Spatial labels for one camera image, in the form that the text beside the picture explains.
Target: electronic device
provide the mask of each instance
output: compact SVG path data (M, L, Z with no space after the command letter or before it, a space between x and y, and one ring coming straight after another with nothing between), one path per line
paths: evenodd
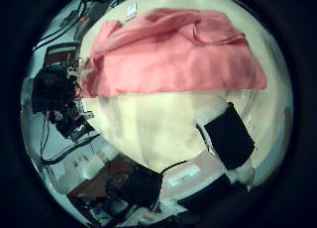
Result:
M161 184L162 174L119 156L67 197L94 227L110 228L140 207L152 209Z
M48 114L57 130L72 141L93 131L87 122L92 113L80 111L76 101L81 92L77 83L78 49L78 42L49 47L32 91L33 113Z

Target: small white label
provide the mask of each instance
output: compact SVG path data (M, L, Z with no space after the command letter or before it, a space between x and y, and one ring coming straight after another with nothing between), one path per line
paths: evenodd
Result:
M137 3L127 8L127 20L134 18L137 15Z
M183 168L181 172L174 174L172 177L169 177L167 181L171 186L177 186L183 181L195 176L198 172L200 172L200 168L197 165L191 165L187 168Z

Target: pink cloth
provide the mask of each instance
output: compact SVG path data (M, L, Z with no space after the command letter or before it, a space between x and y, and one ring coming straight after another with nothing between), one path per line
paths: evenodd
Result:
M124 26L105 22L86 68L83 97L266 85L245 35L214 11L160 8Z

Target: pink towel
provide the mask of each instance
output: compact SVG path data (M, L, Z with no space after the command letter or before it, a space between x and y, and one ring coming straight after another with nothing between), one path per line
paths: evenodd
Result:
M245 35L214 11L160 8L124 26L105 22L86 68L83 97L266 86Z

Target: white table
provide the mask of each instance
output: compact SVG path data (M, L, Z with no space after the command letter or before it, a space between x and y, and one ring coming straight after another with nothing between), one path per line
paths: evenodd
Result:
M205 150L194 127L194 112L208 105L215 95L222 95L227 101L234 102L256 142L258 149L252 154L252 163L259 171L256 182L261 182L284 154L292 118L290 81L274 39L254 17L231 0L128 0L106 13L87 32L80 56L89 56L93 39L104 21L119 20L124 24L127 8L134 3L138 5L138 16L158 7L224 12L234 26L246 34L252 52L266 74L267 88L260 91L207 90L83 99L84 109L92 111L95 116L89 120L91 126L131 159L154 171L161 171Z

